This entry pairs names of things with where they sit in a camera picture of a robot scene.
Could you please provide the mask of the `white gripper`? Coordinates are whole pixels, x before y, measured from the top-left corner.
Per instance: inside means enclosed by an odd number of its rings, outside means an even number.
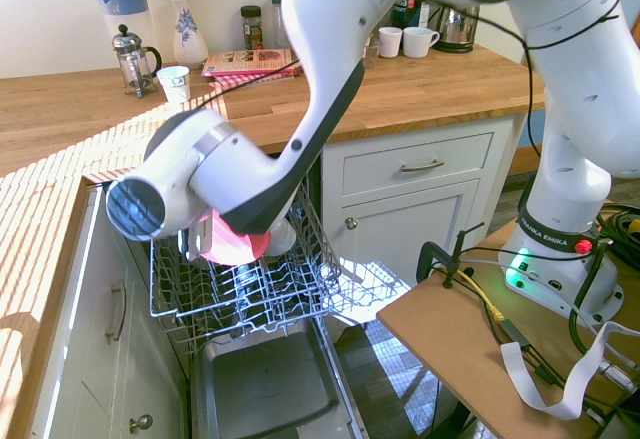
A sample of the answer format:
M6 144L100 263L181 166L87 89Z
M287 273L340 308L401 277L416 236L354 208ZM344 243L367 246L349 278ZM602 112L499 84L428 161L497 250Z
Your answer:
M187 261L194 261L209 253L213 243L212 215L203 216L189 229L178 233L178 249Z

